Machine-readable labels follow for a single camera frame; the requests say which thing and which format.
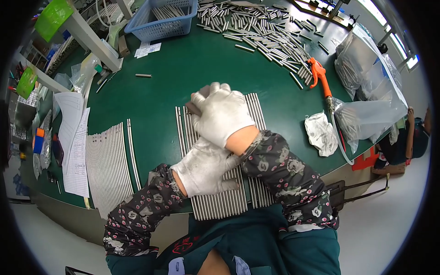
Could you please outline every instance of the orange air blow gun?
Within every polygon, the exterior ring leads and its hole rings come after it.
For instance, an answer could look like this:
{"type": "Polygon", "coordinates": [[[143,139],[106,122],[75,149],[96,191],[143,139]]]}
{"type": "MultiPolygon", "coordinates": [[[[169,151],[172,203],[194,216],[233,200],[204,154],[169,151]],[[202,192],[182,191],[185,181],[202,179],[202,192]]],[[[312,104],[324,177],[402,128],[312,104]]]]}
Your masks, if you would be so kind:
{"type": "Polygon", "coordinates": [[[319,78],[321,80],[321,83],[323,84],[324,98],[326,99],[330,114],[334,114],[333,97],[331,95],[329,84],[327,82],[326,69],[324,69],[321,63],[319,63],[313,57],[311,57],[308,60],[308,62],[311,64],[312,75],[313,75],[313,84],[310,85],[310,89],[318,84],[318,78],[319,78]]]}

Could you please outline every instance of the red embroidered logo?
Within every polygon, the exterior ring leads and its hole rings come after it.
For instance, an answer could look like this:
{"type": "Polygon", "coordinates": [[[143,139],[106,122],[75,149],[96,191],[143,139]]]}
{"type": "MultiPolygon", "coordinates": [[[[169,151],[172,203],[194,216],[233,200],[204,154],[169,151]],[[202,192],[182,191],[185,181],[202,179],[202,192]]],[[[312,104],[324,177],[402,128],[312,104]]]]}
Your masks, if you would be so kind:
{"type": "Polygon", "coordinates": [[[197,241],[200,236],[196,237],[187,237],[185,239],[179,240],[174,244],[174,249],[172,250],[173,253],[181,254],[182,252],[187,251],[190,247],[192,247],[193,243],[190,242],[190,239],[193,239],[193,242],[197,241]]]}
{"type": "Polygon", "coordinates": [[[182,252],[188,250],[188,248],[190,248],[192,246],[192,243],[183,243],[181,245],[176,246],[172,252],[173,253],[177,253],[177,254],[181,254],[182,252]]]}

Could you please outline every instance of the white cloth rag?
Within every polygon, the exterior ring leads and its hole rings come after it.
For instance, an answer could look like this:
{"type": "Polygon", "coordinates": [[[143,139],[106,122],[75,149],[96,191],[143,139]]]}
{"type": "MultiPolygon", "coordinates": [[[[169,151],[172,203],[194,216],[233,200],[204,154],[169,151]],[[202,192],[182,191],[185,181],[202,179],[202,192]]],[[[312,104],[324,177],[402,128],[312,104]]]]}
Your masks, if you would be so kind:
{"type": "Polygon", "coordinates": [[[310,144],[318,149],[321,157],[328,157],[336,151],[337,137],[324,111],[306,116],[304,125],[310,144]]]}

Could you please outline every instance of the green apron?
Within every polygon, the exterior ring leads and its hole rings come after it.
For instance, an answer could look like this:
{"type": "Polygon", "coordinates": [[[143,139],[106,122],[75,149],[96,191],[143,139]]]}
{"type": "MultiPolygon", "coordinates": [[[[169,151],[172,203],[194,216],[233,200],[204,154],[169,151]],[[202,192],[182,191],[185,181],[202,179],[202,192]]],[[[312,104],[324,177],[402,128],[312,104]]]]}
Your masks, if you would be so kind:
{"type": "Polygon", "coordinates": [[[197,274],[212,249],[216,249],[231,274],[234,256],[242,258],[252,275],[340,274],[339,244],[334,229],[287,232],[281,205],[250,209],[222,220],[195,221],[190,215],[189,233],[155,257],[107,256],[113,275],[168,274],[168,263],[183,257],[185,274],[197,274]]]}

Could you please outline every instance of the row of metal rods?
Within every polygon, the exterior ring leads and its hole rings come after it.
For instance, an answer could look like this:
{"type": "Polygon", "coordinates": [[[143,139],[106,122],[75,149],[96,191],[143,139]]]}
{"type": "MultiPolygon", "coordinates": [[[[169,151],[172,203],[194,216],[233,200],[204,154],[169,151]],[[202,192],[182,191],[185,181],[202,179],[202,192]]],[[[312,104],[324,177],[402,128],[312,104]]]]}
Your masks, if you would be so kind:
{"type": "Polygon", "coordinates": [[[87,136],[87,175],[95,207],[102,219],[134,193],[125,153],[123,123],[87,136]]]}
{"type": "MultiPolygon", "coordinates": [[[[185,114],[185,130],[187,134],[188,150],[196,143],[199,138],[199,134],[192,127],[191,115],[186,107],[184,109],[185,114]]],[[[223,179],[236,178],[240,190],[229,190],[221,192],[217,195],[204,195],[195,196],[195,204],[199,206],[199,220],[221,219],[233,215],[238,215],[247,210],[246,196],[244,193],[244,186],[242,182],[241,174],[237,168],[228,171],[223,179]]]]}
{"type": "MultiPolygon", "coordinates": [[[[301,28],[295,32],[284,29],[286,22],[274,24],[268,21],[279,17],[288,18],[288,12],[268,7],[239,7],[227,1],[220,3],[199,1],[198,18],[201,20],[201,24],[197,25],[216,33],[229,31],[229,34],[222,34],[224,38],[246,42],[251,48],[238,44],[236,44],[236,47],[249,52],[258,50],[269,61],[274,61],[279,66],[287,68],[299,88],[303,89],[294,74],[297,74],[300,79],[304,79],[306,86],[313,81],[310,66],[307,62],[310,55],[305,50],[305,44],[301,44],[294,36],[312,40],[312,38],[301,34],[303,28],[308,31],[314,30],[314,33],[321,37],[323,35],[316,31],[316,25],[310,20],[299,22],[295,19],[295,23],[301,28]],[[230,12],[232,16],[229,21],[225,16],[228,16],[230,12]]],[[[322,43],[319,42],[319,46],[327,54],[329,53],[322,43]]]]}
{"type": "MultiPolygon", "coordinates": [[[[251,118],[255,121],[259,130],[266,130],[263,111],[261,110],[260,101],[256,93],[245,95],[246,103],[251,118]]],[[[274,203],[274,198],[266,189],[265,185],[259,178],[248,177],[249,190],[253,208],[266,207],[274,203]]]]}
{"type": "Polygon", "coordinates": [[[133,172],[135,174],[136,187],[138,188],[138,191],[139,191],[139,190],[141,190],[142,187],[140,185],[139,173],[138,173],[137,164],[136,164],[135,150],[133,148],[132,121],[131,121],[131,119],[127,119],[127,133],[128,133],[128,145],[130,147],[130,157],[132,160],[133,172]]]}
{"type": "Polygon", "coordinates": [[[154,7],[151,9],[157,20],[185,16],[183,10],[178,6],[164,5],[162,7],[154,7]]]}
{"type": "MultiPolygon", "coordinates": [[[[185,122],[185,136],[188,150],[197,142],[199,134],[193,129],[191,123],[191,115],[186,107],[183,107],[183,118],[185,122]]],[[[181,123],[180,107],[176,107],[177,131],[179,135],[180,152],[182,157],[185,156],[187,150],[183,137],[183,127],[181,123]]],[[[244,183],[239,168],[228,171],[224,176],[224,180],[237,180],[240,186],[239,190],[230,190],[217,195],[194,196],[191,198],[194,217],[197,220],[222,219],[225,217],[238,215],[247,210],[246,194],[244,183]]]]}

